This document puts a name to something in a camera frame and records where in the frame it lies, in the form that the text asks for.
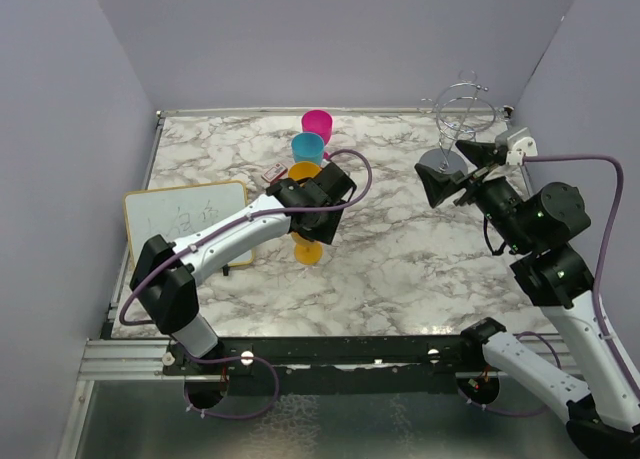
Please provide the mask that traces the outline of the pink wine glass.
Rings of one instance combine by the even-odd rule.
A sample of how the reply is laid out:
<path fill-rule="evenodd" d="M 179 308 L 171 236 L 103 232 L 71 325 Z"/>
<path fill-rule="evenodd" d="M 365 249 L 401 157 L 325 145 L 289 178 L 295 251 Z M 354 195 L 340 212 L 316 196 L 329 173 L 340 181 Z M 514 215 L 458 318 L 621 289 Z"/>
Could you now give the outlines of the pink wine glass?
<path fill-rule="evenodd" d="M 333 117 L 325 110 L 315 109 L 306 112 L 301 118 L 301 126 L 304 132 L 312 132 L 319 135 L 327 146 L 333 133 Z"/>

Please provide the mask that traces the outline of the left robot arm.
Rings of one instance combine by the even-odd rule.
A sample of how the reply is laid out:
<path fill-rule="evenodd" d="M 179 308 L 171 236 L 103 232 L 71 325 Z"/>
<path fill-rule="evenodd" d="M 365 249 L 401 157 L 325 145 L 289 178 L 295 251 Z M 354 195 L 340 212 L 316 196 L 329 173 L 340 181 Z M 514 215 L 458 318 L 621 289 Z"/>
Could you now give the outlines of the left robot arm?
<path fill-rule="evenodd" d="M 186 350 L 186 361 L 206 374 L 220 364 L 224 347 L 200 313 L 198 287 L 237 256 L 290 233 L 329 245 L 343 211 L 364 198 L 356 183 L 337 164 L 302 179 L 271 184 L 241 211 L 189 236 L 167 241 L 148 239 L 130 282 L 131 296 L 149 322 Z"/>

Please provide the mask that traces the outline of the yellow wine glass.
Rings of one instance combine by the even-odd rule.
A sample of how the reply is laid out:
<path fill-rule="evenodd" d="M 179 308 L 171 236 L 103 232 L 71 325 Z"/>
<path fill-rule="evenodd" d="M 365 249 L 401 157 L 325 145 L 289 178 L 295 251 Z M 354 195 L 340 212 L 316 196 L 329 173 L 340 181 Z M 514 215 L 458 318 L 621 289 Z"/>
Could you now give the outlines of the yellow wine glass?
<path fill-rule="evenodd" d="M 322 171 L 322 167 L 309 161 L 301 161 L 293 164 L 287 173 L 287 178 L 297 183 L 312 179 Z"/>
<path fill-rule="evenodd" d="M 299 263 L 304 265 L 314 265 L 321 260 L 323 256 L 323 247 L 321 243 L 304 239 L 295 232 L 291 233 L 291 238 L 295 243 L 294 257 Z"/>

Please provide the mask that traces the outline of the blue wine glass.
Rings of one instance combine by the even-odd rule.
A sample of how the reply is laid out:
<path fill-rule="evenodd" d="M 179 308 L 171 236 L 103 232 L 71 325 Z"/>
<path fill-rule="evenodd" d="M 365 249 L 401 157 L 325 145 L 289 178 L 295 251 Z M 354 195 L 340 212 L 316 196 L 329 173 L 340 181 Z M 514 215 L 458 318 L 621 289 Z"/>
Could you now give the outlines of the blue wine glass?
<path fill-rule="evenodd" d="M 311 162 L 316 165 L 322 163 L 325 143 L 323 138 L 313 132 L 302 132 L 291 140 L 291 149 L 295 163 Z"/>

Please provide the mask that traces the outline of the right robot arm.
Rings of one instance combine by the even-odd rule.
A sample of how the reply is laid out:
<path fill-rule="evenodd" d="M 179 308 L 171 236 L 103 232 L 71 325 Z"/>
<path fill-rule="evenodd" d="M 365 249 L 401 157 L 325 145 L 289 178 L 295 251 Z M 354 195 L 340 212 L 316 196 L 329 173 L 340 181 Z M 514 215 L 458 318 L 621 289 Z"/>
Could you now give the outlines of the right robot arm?
<path fill-rule="evenodd" d="M 604 314 L 602 271 L 589 270 L 570 245 L 591 224 L 579 190 L 551 182 L 523 199 L 505 178 L 489 174 L 535 156 L 506 144 L 460 140 L 456 146 L 476 169 L 439 180 L 442 190 L 430 194 L 430 204 L 460 192 L 457 204 L 479 208 L 518 256 L 511 266 L 516 282 L 556 328 L 582 376 L 540 358 L 490 320 L 470 328 L 472 338 L 459 346 L 461 362 L 472 370 L 490 364 L 517 380 L 556 414 L 584 456 L 638 457 L 639 372 Z"/>

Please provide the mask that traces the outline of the yellow wine glass front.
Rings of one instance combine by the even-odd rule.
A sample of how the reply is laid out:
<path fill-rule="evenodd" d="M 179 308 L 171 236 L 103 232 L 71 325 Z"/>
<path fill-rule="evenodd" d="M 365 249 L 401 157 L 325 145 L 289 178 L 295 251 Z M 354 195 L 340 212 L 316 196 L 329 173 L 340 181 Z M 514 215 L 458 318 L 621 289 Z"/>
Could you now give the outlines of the yellow wine glass front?
<path fill-rule="evenodd" d="M 309 161 L 301 161 L 293 164 L 287 173 L 287 178 L 297 183 L 312 179 L 322 171 L 322 167 Z"/>

